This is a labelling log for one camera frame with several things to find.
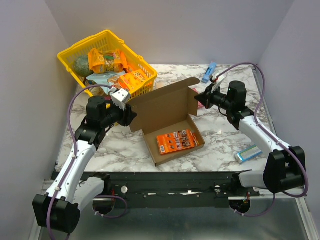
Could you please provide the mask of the brown cardboard box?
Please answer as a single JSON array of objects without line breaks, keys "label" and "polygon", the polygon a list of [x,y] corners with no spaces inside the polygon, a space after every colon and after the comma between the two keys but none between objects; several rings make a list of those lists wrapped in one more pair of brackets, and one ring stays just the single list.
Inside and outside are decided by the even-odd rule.
[{"label": "brown cardboard box", "polygon": [[[204,147],[205,140],[192,116],[198,115],[198,94],[190,88],[200,83],[195,77],[161,87],[129,101],[137,117],[130,124],[131,132],[141,130],[156,167],[181,158]],[[161,154],[157,136],[190,130],[198,143],[195,147]]]}]

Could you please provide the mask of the orange printed box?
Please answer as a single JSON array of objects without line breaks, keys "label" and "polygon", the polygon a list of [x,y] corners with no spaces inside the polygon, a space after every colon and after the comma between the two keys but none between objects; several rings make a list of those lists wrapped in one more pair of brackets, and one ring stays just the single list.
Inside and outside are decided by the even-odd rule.
[{"label": "orange printed box", "polygon": [[190,129],[158,135],[156,140],[161,155],[193,149],[199,145],[195,133]]}]

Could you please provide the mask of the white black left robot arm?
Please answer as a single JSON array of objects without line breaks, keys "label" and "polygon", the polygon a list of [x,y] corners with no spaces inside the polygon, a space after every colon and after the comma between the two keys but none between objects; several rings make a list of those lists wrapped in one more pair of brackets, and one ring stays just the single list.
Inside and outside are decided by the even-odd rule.
[{"label": "white black left robot arm", "polygon": [[108,178],[89,177],[79,186],[91,158],[114,124],[127,127],[137,116],[127,104],[131,95],[121,89],[110,95],[88,99],[86,116],[72,134],[73,147],[52,185],[45,194],[37,194],[32,202],[35,218],[40,227],[71,234],[78,225],[81,211],[96,196],[107,197],[111,191]]}]

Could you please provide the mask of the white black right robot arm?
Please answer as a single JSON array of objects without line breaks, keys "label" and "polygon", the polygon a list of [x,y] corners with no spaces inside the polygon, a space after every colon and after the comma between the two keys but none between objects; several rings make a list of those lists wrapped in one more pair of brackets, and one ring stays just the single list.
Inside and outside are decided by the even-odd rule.
[{"label": "white black right robot arm", "polygon": [[219,82],[210,84],[195,100],[206,109],[217,106],[226,111],[227,120],[245,134],[267,157],[263,171],[247,170],[234,174],[230,191],[241,196],[248,188],[267,189],[273,194],[307,185],[305,152],[290,146],[264,127],[254,112],[246,106],[247,89],[243,82],[229,83],[226,94]]}]

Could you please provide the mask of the blue narrow box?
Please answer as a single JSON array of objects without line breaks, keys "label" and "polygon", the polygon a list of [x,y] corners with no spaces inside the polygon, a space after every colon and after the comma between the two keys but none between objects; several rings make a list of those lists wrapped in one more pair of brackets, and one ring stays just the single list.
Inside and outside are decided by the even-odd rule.
[{"label": "blue narrow box", "polygon": [[217,66],[216,62],[211,62],[208,65],[208,67],[207,67],[207,69],[201,79],[202,83],[207,84],[210,81],[210,76],[215,72],[216,66]]}]

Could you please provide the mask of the orange cracker box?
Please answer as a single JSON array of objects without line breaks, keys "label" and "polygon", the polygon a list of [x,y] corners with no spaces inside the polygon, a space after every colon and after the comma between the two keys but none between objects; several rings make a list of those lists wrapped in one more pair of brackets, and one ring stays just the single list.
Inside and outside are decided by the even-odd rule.
[{"label": "orange cracker box", "polygon": [[118,84],[126,91],[136,91],[147,80],[146,74],[141,70],[135,70],[118,78]]}]

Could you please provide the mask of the blue white toothpaste box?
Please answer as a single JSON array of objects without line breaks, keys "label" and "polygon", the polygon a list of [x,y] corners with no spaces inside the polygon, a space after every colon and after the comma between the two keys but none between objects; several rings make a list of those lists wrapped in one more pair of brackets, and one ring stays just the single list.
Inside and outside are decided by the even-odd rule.
[{"label": "blue white toothpaste box", "polygon": [[239,164],[249,161],[262,154],[262,151],[256,146],[252,145],[234,155]]}]

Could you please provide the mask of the light blue bread bag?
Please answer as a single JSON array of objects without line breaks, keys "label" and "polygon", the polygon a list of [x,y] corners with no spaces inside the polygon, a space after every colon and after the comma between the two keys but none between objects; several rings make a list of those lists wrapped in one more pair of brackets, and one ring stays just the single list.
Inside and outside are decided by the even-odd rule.
[{"label": "light blue bread bag", "polygon": [[[121,89],[122,87],[118,83],[120,76],[125,75],[126,72],[106,72],[106,73],[93,73],[86,78],[86,85],[108,85],[111,87],[115,87],[117,89]],[[110,88],[108,87],[93,87],[90,92],[94,96],[108,96],[110,92]]]}]

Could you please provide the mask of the beige tissue pack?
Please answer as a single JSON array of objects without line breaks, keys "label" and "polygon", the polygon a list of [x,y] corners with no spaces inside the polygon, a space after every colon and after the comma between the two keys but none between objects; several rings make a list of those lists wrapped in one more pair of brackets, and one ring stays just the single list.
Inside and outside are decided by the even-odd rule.
[{"label": "beige tissue pack", "polygon": [[155,84],[155,88],[156,89],[160,89],[160,88],[162,88],[162,87],[164,87],[165,86],[165,84],[163,83],[163,82],[157,82],[156,84]]}]

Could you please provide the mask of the orange snack bag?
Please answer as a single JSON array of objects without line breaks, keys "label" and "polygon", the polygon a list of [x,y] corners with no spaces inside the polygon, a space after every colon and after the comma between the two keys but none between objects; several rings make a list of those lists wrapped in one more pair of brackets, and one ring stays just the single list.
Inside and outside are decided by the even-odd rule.
[{"label": "orange snack bag", "polygon": [[93,48],[87,56],[89,69],[95,74],[119,73],[128,69],[126,55],[120,49],[102,51]]}]

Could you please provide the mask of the green round vegetable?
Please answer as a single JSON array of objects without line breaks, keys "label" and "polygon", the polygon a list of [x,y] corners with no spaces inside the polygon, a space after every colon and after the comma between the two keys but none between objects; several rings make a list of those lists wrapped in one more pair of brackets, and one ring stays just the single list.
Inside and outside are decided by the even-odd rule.
[{"label": "green round vegetable", "polygon": [[86,78],[94,72],[89,67],[89,58],[87,55],[77,57],[73,64],[74,71],[77,75]]}]

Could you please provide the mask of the yellow plastic shopping basket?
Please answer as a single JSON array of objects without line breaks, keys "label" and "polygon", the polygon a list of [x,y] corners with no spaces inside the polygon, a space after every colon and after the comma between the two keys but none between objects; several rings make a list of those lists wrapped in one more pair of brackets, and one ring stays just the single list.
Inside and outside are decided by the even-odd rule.
[{"label": "yellow plastic shopping basket", "polygon": [[146,75],[146,81],[137,90],[130,91],[132,99],[153,90],[154,81],[158,76],[156,70],[151,67],[141,55],[136,54],[130,47],[128,47],[124,40],[120,39],[108,29],[78,41],[57,55],[57,58],[64,65],[67,72],[72,75],[82,89],[87,85],[84,83],[85,79],[74,71],[74,62],[77,57],[87,55],[93,48],[100,51],[119,49],[124,52],[129,67],[132,70],[142,70],[144,72]]}]

